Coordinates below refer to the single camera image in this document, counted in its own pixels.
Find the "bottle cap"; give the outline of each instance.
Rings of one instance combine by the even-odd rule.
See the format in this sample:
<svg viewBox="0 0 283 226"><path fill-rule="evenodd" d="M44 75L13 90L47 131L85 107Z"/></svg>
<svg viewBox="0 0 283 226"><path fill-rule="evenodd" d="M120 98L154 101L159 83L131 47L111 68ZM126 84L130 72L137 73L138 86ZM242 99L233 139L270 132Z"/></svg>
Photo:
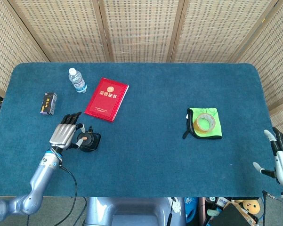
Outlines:
<svg viewBox="0 0 283 226"><path fill-rule="evenodd" d="M72 67L69 69L69 74L70 75L75 75L76 74L76 70Z"/></svg>

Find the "table surface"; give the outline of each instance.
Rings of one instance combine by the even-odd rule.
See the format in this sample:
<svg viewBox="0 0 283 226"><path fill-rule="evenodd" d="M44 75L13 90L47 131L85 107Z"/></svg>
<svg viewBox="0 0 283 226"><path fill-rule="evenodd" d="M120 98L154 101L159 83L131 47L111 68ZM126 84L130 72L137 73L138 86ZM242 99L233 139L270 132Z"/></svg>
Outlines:
<svg viewBox="0 0 283 226"><path fill-rule="evenodd" d="M68 69L88 86L79 94ZM113 123L82 114L102 135L96 151L63 152L80 196L261 196L279 194L259 174L274 160L263 130L271 129L257 70L250 64L27 63L18 65L0 113L0 195L30 191L30 178L67 113L84 111L100 78L129 84ZM41 115L45 92L56 92L53 116ZM183 140L189 107L218 109L221 140ZM72 196L72 178L56 170L45 195Z"/></svg>

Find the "roll of tape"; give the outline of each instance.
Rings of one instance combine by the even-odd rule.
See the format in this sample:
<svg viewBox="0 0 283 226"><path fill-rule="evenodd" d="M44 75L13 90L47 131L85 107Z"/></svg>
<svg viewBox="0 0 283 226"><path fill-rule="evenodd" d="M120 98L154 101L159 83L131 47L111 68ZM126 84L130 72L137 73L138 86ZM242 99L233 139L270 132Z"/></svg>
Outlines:
<svg viewBox="0 0 283 226"><path fill-rule="evenodd" d="M208 133L215 128L216 121L211 114L202 113L200 114L193 123L194 129L199 133Z"/></svg>

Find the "red booklet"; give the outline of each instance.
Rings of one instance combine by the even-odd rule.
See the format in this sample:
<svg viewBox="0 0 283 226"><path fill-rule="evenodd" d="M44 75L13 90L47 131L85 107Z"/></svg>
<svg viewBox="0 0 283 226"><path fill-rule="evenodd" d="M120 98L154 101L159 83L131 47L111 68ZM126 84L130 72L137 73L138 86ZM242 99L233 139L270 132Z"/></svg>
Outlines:
<svg viewBox="0 0 283 226"><path fill-rule="evenodd" d="M128 88L128 84L101 78L85 114L114 121Z"/></svg>

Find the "bottle label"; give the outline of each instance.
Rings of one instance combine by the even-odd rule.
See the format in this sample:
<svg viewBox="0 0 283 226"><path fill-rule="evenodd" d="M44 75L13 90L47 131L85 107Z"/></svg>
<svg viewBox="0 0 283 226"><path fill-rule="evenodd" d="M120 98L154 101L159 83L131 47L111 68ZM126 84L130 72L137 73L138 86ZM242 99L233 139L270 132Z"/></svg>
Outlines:
<svg viewBox="0 0 283 226"><path fill-rule="evenodd" d="M85 88L85 81L82 79L79 83L73 83L77 91L82 91Z"/></svg>

